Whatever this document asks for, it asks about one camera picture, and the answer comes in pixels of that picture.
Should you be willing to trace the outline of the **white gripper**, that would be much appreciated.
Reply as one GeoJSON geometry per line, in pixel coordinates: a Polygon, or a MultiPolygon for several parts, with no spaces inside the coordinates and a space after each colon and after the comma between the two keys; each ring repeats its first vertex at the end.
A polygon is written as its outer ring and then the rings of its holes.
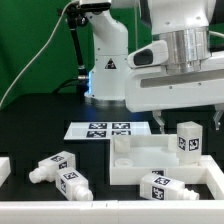
{"type": "MultiPolygon", "coordinates": [[[[155,41],[128,56],[131,68],[125,83],[126,107],[131,112],[153,111],[152,115],[165,133],[161,111],[204,105],[224,104],[224,51],[214,52],[201,62],[201,69],[169,75],[163,62],[168,46],[155,41]]],[[[213,116],[215,130],[220,129],[223,110],[213,116]]]]}

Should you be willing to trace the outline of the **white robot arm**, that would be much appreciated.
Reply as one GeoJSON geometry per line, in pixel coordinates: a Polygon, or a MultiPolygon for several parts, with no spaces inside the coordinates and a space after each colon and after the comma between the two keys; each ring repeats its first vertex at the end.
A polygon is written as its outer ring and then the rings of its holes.
{"type": "Polygon", "coordinates": [[[150,111],[212,105],[214,125],[224,115],[224,49],[212,51],[209,26],[224,23],[224,0],[137,0],[139,21],[151,42],[127,52],[127,30],[96,0],[88,7],[95,65],[85,100],[150,111]]]}

